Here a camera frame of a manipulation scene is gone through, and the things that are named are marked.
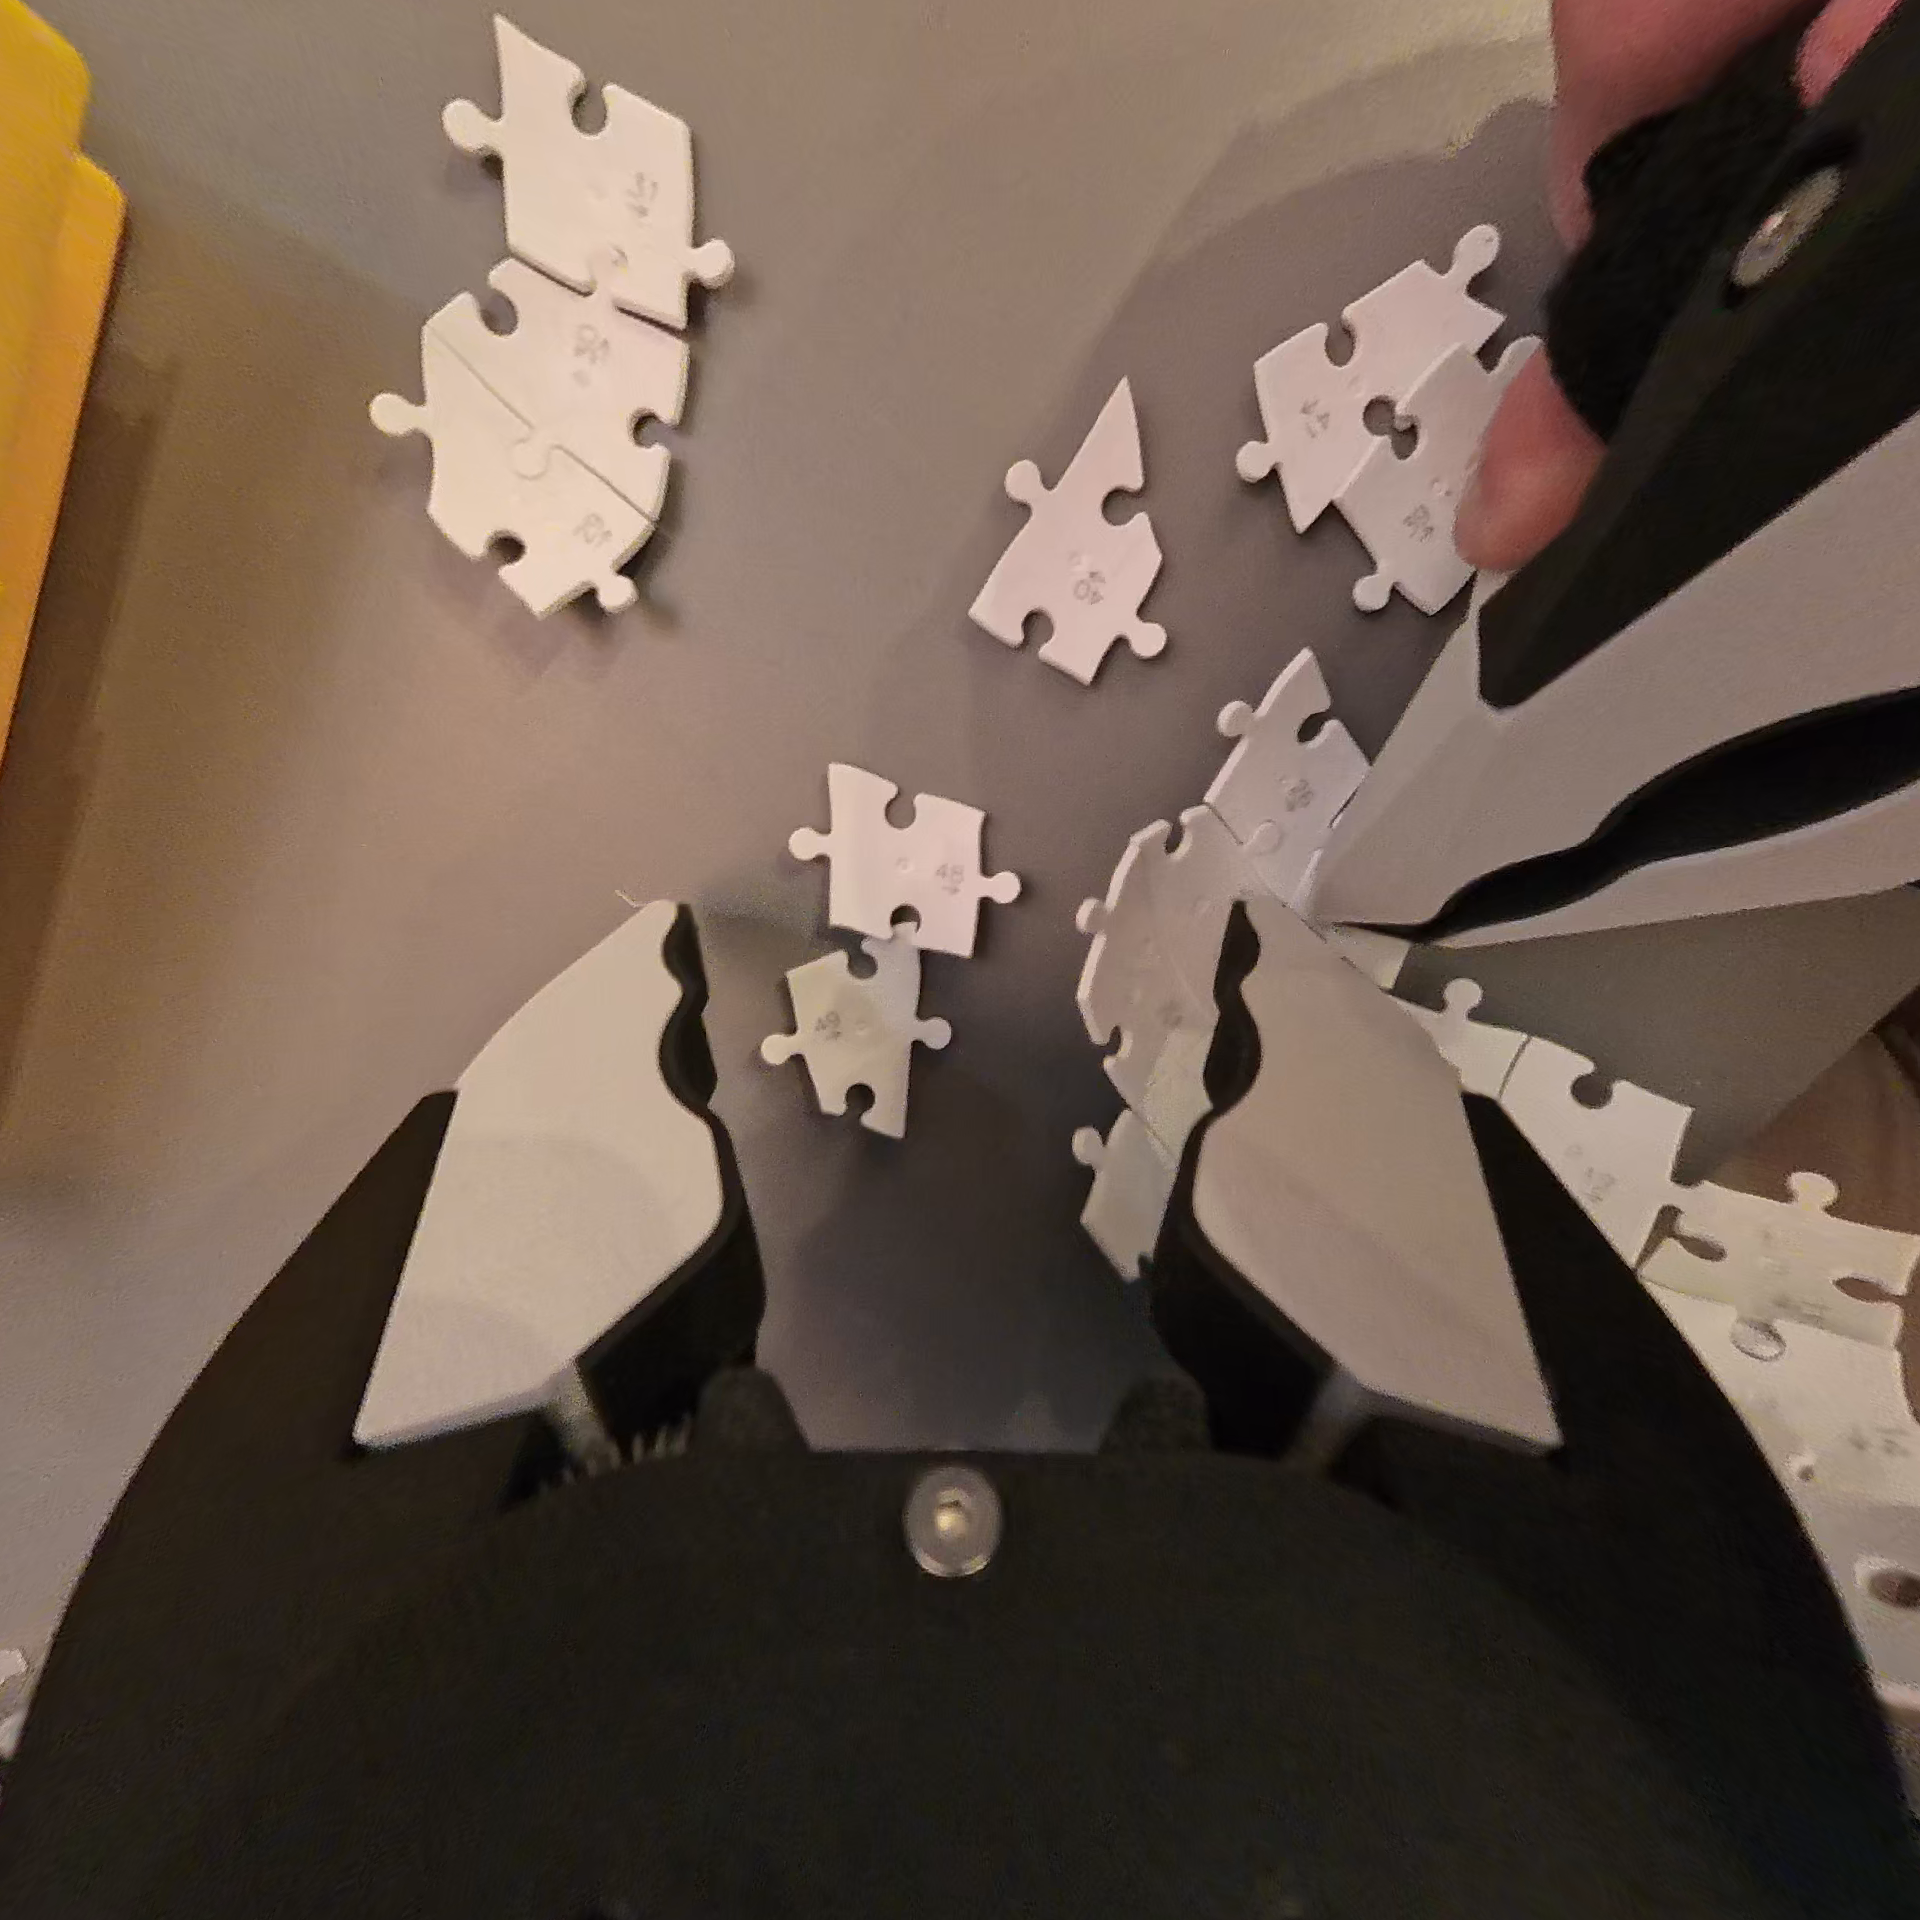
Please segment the yellow plastic bin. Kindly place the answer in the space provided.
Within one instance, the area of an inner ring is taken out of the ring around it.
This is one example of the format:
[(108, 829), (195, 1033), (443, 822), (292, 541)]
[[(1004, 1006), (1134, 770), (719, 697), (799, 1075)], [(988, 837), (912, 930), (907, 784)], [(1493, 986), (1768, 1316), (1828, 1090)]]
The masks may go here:
[(104, 324), (126, 195), (85, 153), (90, 68), (32, 6), (2, 4), (2, 736)]

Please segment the small curved puzzle section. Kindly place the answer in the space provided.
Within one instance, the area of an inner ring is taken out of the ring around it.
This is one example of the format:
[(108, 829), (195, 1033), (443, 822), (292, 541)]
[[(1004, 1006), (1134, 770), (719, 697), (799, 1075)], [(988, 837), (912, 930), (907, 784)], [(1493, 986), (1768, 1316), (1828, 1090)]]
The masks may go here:
[(1149, 822), (1108, 892), (1083, 900), (1087, 958), (1074, 1002), (1123, 1112), (1071, 1138), (1090, 1188), (1082, 1226), (1125, 1283), (1144, 1276), (1192, 1128), (1208, 1115), (1215, 969), (1234, 905), (1301, 897), (1368, 760), (1332, 717), (1315, 651), (1299, 651), (1259, 707), (1223, 707), (1232, 745), (1203, 805)]

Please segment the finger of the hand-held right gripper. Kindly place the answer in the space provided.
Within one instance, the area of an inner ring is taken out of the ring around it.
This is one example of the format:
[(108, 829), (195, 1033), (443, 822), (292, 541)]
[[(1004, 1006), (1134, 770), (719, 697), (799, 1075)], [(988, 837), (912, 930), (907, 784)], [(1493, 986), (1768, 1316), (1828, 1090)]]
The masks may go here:
[(1695, 1185), (1775, 1120), (1918, 980), (1918, 893), (1797, 904), (1718, 918), (1479, 949), (1415, 947), (1398, 995), (1477, 1014), (1688, 1107), (1675, 1172)]
[(1915, 884), (1915, 434), (1515, 707), (1469, 613), (1306, 888), (1326, 925), (1562, 939)]

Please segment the assembled white puzzle section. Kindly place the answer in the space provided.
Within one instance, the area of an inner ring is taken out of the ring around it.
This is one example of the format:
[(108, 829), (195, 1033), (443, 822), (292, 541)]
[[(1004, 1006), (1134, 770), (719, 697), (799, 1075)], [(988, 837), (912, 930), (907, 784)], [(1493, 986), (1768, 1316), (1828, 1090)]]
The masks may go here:
[(1774, 1193), (1687, 1182), (1693, 1112), (1562, 1040), (1483, 1018), (1480, 988), (1400, 993), (1407, 949), (1331, 930), (1488, 1097), (1566, 1188), (1685, 1344), (1781, 1483), (1882, 1698), (1915, 1712), (1918, 1436), (1900, 1342), (1915, 1307), (1915, 1234), (1839, 1210), (1822, 1169)]

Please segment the person's right hand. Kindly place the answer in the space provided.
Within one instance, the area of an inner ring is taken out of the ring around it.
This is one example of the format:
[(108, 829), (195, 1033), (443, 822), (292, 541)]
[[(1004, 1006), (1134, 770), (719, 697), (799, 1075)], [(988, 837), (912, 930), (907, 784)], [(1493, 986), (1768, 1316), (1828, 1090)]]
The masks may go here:
[[(1564, 249), (1594, 226), (1586, 170), (1618, 133), (1688, 104), (1749, 46), (1787, 35), (1792, 92), (1816, 105), (1892, 2), (1555, 2), (1544, 203)], [(1456, 507), (1456, 552), (1515, 572), (1557, 539), (1599, 469), (1605, 438), (1576, 411), (1542, 344), (1507, 386)]]

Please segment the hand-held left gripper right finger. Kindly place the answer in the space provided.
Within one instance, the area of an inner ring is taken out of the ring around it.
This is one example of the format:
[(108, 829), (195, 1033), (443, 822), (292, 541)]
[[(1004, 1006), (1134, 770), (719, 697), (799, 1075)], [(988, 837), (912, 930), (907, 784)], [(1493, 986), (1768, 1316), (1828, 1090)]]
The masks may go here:
[(1148, 1307), (1214, 1449), (1344, 1449), (1380, 1420), (1557, 1449), (1453, 1067), (1283, 904), (1229, 913), (1205, 1092)]

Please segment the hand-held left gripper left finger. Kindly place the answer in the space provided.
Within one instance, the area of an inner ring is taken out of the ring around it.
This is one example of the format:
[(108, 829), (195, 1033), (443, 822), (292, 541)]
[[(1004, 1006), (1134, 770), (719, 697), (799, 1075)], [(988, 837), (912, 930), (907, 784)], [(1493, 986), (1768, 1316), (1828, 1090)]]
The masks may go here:
[(472, 1056), (399, 1266), (354, 1443), (592, 1422), (623, 1449), (747, 1364), (766, 1305), (712, 1113), (699, 932), (630, 913)]

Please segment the white puzzle pieces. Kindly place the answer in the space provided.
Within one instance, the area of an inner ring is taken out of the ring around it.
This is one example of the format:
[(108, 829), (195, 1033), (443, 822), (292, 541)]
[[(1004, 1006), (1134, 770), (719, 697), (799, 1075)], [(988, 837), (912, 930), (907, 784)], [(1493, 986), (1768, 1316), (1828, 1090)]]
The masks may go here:
[[(59, 4), (124, 267), (5, 774), (5, 1644), (421, 1096), (629, 914), (696, 922), (718, 1109), (818, 1449), (1093, 1446), (1158, 1363), (1077, 1226), (1071, 1002), (1126, 834), (1315, 650), (1355, 736), (1439, 630), (1246, 486), (1247, 366), (1498, 221), (1534, 4)], [(382, 438), (515, 296), (491, 13), (691, 123), (680, 428), (626, 579), (532, 617)]]

